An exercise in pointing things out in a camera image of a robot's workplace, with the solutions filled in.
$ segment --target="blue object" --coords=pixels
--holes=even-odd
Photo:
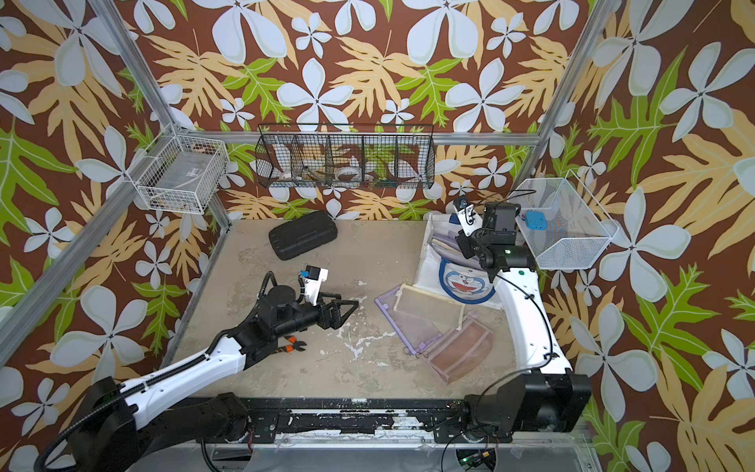
[[[548,228],[548,222],[545,221],[542,211],[527,211],[524,221],[530,230],[545,231]]]

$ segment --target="wire cutters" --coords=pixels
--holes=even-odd
[[[294,350],[304,352],[304,346],[307,345],[304,341],[299,341],[295,336],[284,336],[286,341],[290,342],[288,346],[281,346],[275,350],[275,353],[290,353]]]

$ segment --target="black cable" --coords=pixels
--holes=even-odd
[[[220,338],[223,337],[229,330],[223,330],[215,336],[215,339],[210,344],[210,347],[205,351],[205,354],[209,354],[215,346],[217,346],[217,342],[220,340]],[[48,469],[45,465],[47,459],[50,457],[50,454],[52,454],[53,450],[58,447],[64,440],[68,439],[68,437],[77,429],[79,429],[84,423],[91,420],[94,416],[99,415],[101,412],[105,411],[106,409],[110,408],[111,406],[115,405],[117,402],[133,395],[134,393],[141,392],[144,390],[145,385],[147,387],[152,386],[154,384],[157,384],[161,381],[164,381],[166,378],[173,377],[176,374],[180,374],[181,372],[191,369],[193,366],[198,365],[201,362],[204,362],[207,359],[206,356],[200,355],[195,357],[194,359],[191,359],[189,362],[186,362],[184,364],[181,364],[180,366],[171,369],[167,372],[164,372],[160,375],[157,375],[155,377],[149,378],[146,381],[134,385],[133,387],[129,388],[128,390],[119,393],[118,395],[114,396],[109,401],[103,403],[102,405],[98,406],[85,416],[83,416],[81,419],[77,420],[75,423],[68,426],[65,430],[63,430],[60,435],[56,438],[55,441],[53,441],[52,444],[50,444],[42,454],[40,454],[36,461],[34,461],[34,472],[74,472],[74,470],[77,470],[79,466],[77,464],[71,465],[69,467],[61,468],[61,469]]]
[[[457,434],[456,436],[452,437],[452,438],[451,438],[451,440],[450,440],[450,441],[448,441],[448,442],[447,442],[447,443],[445,444],[445,447],[443,448],[443,453],[442,453],[442,454],[440,455],[440,472],[443,472],[443,458],[445,457],[445,451],[446,451],[446,449],[448,449],[448,446],[449,446],[449,445],[450,445],[451,443],[453,443],[453,442],[454,442],[454,440],[456,440],[456,438],[458,438],[459,436],[461,436],[461,435],[462,435],[462,434],[464,434],[464,433],[468,433],[468,432],[470,432],[470,431],[471,431],[471,430],[473,430],[473,429],[474,429],[474,428],[470,428],[470,429],[468,429],[468,430],[466,430],[466,431],[461,431],[461,432],[460,432],[459,434]]]
[[[533,193],[537,193],[538,191],[535,189],[511,189],[506,193],[506,196],[504,197],[504,202],[506,202],[509,198],[511,198],[512,192],[526,192],[526,193],[522,193],[521,195],[515,195],[516,197],[520,197],[520,196],[532,195]]]
[[[296,303],[301,303],[304,299],[304,279],[299,276],[299,298],[296,299]]]
[[[210,460],[210,455],[207,453],[207,446],[205,445],[205,438],[202,438],[202,440],[199,442],[202,449],[202,458],[205,459],[205,464],[207,464],[207,468],[212,470],[212,472],[220,472],[220,470],[215,467],[215,465]]]
[[[273,283],[273,287],[278,286],[278,282],[276,282],[276,276],[273,274],[272,270],[268,270],[265,274],[265,277],[262,279],[262,286],[260,287],[260,293],[257,295],[257,299],[259,300],[265,295],[265,290],[267,290],[267,282],[271,281]]]
[[[481,430],[481,429],[482,428],[480,426],[472,426],[469,429],[461,431],[459,434],[457,434],[456,436],[452,437],[451,440],[448,441],[445,444],[445,447],[443,448],[443,453],[440,455],[440,472],[443,472],[443,458],[445,457],[445,451],[446,451],[446,449],[448,449],[448,446],[450,446],[451,443],[453,443],[459,436],[463,436],[464,434],[469,433],[470,431],[473,431],[473,430]]]
[[[532,304],[534,304],[535,308],[538,309],[538,313],[540,313],[540,317],[543,319],[543,324],[545,324],[545,332],[548,334],[548,342],[550,343],[550,352],[544,355],[546,357],[546,360],[545,360],[545,362],[543,362],[539,366],[528,367],[526,369],[519,369],[519,370],[515,370],[513,372],[509,372],[508,374],[504,375],[503,377],[499,378],[498,380],[496,380],[495,382],[493,382],[492,384],[490,384],[489,386],[487,386],[487,388],[484,389],[482,391],[482,393],[477,397],[477,401],[475,402],[475,406],[474,406],[473,411],[472,411],[472,413],[474,415],[474,419],[473,420],[474,420],[474,422],[476,424],[479,425],[479,428],[482,429],[485,432],[488,432],[488,431],[486,431],[486,429],[483,427],[484,425],[479,424],[479,422],[477,421],[477,406],[479,405],[480,400],[482,400],[482,398],[485,396],[485,394],[488,393],[488,390],[492,389],[495,385],[500,384],[502,381],[504,381],[504,380],[506,380],[508,378],[514,377],[514,376],[519,375],[519,374],[524,374],[526,372],[530,372],[533,369],[542,369],[543,367],[547,366],[550,363],[551,360],[553,360],[553,337],[550,335],[550,323],[548,322],[548,318],[545,316],[545,313],[543,313],[543,310],[540,309],[540,306],[535,301],[535,296],[533,294],[529,294],[529,293],[525,292],[521,287],[519,287],[514,282],[511,282],[509,279],[505,279],[505,278],[499,276],[498,274],[495,274],[495,276],[497,278],[499,278],[501,280],[504,280],[505,282],[511,284],[514,288],[516,288],[517,290],[519,290],[520,292],[522,292],[524,294],[525,298],[527,298],[528,300],[530,300],[532,302]]]

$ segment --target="white mesh basket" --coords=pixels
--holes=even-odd
[[[543,270],[589,269],[618,232],[618,225],[590,190],[579,179],[573,180],[575,184],[561,177],[527,179],[516,193],[534,192],[521,196],[514,193],[508,200],[522,206],[516,223]],[[598,219],[595,210],[602,213],[604,221]],[[545,230],[527,227],[529,211],[545,216]]]
[[[219,140],[174,135],[134,182],[152,210],[204,214],[226,172],[228,150]]]

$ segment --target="pink pouch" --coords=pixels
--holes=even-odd
[[[471,316],[461,330],[450,329],[425,351],[421,359],[437,377],[450,384],[477,367],[493,348],[493,331]]]

